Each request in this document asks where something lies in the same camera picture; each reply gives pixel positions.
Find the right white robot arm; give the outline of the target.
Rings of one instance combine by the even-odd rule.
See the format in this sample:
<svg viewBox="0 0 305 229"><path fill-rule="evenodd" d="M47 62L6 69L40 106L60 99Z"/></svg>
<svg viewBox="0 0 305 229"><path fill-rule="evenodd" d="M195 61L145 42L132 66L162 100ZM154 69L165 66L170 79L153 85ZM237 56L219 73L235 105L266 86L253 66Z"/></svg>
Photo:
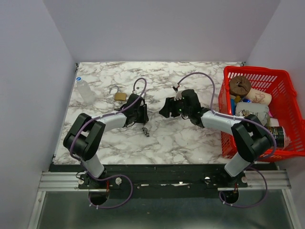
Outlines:
<svg viewBox="0 0 305 229"><path fill-rule="evenodd" d="M193 89L183 90L175 97L166 98L159 114L165 118L187 117L193 125L216 129L234 138L237 153L219 175L219 181L225 187L234 184L236 176L276 144L273 135L255 115L234 117L204 108Z"/></svg>

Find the large brass padlock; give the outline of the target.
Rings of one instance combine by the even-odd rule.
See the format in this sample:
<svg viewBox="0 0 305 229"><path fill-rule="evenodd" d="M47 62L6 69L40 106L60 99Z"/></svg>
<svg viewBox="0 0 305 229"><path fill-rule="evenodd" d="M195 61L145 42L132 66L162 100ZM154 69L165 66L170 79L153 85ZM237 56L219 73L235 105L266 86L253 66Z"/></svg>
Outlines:
<svg viewBox="0 0 305 229"><path fill-rule="evenodd" d="M111 93L113 89L116 89L116 93L114 94L114 100L115 101L119 101L119 102L126 101L127 94L126 93L122 93L120 91L120 87L119 86L117 86L117 85L112 86L109 89L109 93Z"/></svg>

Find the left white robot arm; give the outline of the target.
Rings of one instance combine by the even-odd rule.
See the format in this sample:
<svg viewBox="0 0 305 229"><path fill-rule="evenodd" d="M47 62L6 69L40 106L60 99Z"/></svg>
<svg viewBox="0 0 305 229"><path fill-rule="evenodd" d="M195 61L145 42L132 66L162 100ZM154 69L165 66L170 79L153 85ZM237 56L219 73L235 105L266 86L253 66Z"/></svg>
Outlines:
<svg viewBox="0 0 305 229"><path fill-rule="evenodd" d="M64 138L63 146L90 174L89 183L94 188L102 188L106 181L103 174L104 165L96 153L103 134L135 123L146 124L148 121L145 99L137 94L131 94L119 111L96 118L85 113L78 115Z"/></svg>

